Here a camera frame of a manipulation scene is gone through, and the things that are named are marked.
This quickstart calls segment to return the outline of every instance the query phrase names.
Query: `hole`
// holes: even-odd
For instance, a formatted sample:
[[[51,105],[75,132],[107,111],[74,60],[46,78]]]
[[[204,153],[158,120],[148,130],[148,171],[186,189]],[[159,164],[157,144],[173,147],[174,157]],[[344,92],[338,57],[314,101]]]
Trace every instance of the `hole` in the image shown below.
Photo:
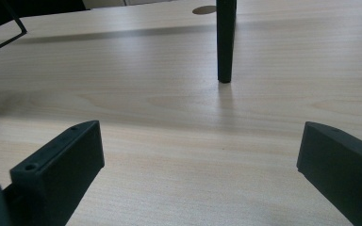
[[[28,164],[28,165],[25,167],[25,170],[27,170],[27,171],[32,171],[32,170],[36,169],[37,166],[38,166],[38,165],[35,164],[35,163]]]
[[[192,13],[196,15],[206,15],[213,13],[215,11],[216,11],[216,6],[204,6],[194,9]]]

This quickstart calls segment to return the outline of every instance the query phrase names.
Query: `light wood surface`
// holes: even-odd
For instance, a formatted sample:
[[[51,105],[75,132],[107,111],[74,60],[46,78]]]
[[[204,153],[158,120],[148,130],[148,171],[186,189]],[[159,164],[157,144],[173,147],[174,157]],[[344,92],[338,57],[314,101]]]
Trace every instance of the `light wood surface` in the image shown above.
[[[214,4],[23,19],[0,50],[0,185],[99,120],[106,166],[69,225],[350,225],[296,160],[305,121],[362,139],[362,0],[239,1],[229,85],[216,15],[192,14]]]

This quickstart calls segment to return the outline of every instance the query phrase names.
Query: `black bracket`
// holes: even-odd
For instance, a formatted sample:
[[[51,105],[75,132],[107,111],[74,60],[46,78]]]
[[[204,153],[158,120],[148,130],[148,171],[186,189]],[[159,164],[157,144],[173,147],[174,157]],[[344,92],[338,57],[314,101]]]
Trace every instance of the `black bracket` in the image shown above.
[[[362,140],[307,122],[297,166],[353,225],[362,225]]]
[[[4,47],[5,45],[11,43],[14,40],[19,39],[21,36],[25,35],[27,33],[27,30],[25,29],[25,26],[23,25],[22,21],[20,21],[19,17],[17,16],[17,14],[13,11],[13,8],[11,8],[11,6],[8,4],[8,2],[6,0],[0,0],[1,3],[4,5],[5,9],[8,11],[8,13],[11,15],[11,17],[13,18],[13,20],[16,22],[16,24],[20,27],[20,29],[22,30],[22,33],[20,33],[19,35],[11,38],[10,40],[6,40],[5,42],[0,44],[0,48]]]
[[[67,129],[10,170],[0,226],[65,225],[104,165],[99,121]]]
[[[230,83],[234,53],[237,0],[217,0],[217,72],[221,83]]]

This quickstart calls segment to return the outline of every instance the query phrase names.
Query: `wooden table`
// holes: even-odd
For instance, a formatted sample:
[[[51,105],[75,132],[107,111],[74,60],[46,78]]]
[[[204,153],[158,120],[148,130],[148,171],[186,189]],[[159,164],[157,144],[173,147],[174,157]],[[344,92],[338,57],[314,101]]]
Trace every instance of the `wooden table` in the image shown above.
[[[0,185],[99,120],[106,166],[69,225],[350,225],[296,160],[305,121],[362,139],[362,0],[239,1],[228,85],[215,14],[191,13],[214,4],[23,19],[0,50]]]

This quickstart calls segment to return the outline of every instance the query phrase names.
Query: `black stand leg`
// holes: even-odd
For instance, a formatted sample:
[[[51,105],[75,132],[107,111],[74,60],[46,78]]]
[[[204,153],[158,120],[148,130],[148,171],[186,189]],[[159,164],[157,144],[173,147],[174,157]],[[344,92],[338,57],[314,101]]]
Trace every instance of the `black stand leg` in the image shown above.
[[[217,0],[217,63],[221,83],[231,82],[237,0]]]
[[[11,38],[10,40],[7,40],[3,43],[0,44],[0,48],[4,47],[5,45],[11,43],[14,40],[19,39],[21,36],[25,35],[27,33],[27,30],[25,29],[25,26],[23,25],[23,23],[20,21],[19,17],[17,16],[17,14],[13,11],[13,9],[10,7],[10,5],[8,4],[8,2],[6,0],[1,0],[2,4],[4,5],[5,9],[8,11],[8,13],[10,13],[11,17],[13,18],[13,20],[16,22],[16,24],[20,27],[20,29],[22,30],[22,33],[20,33],[19,35]]]

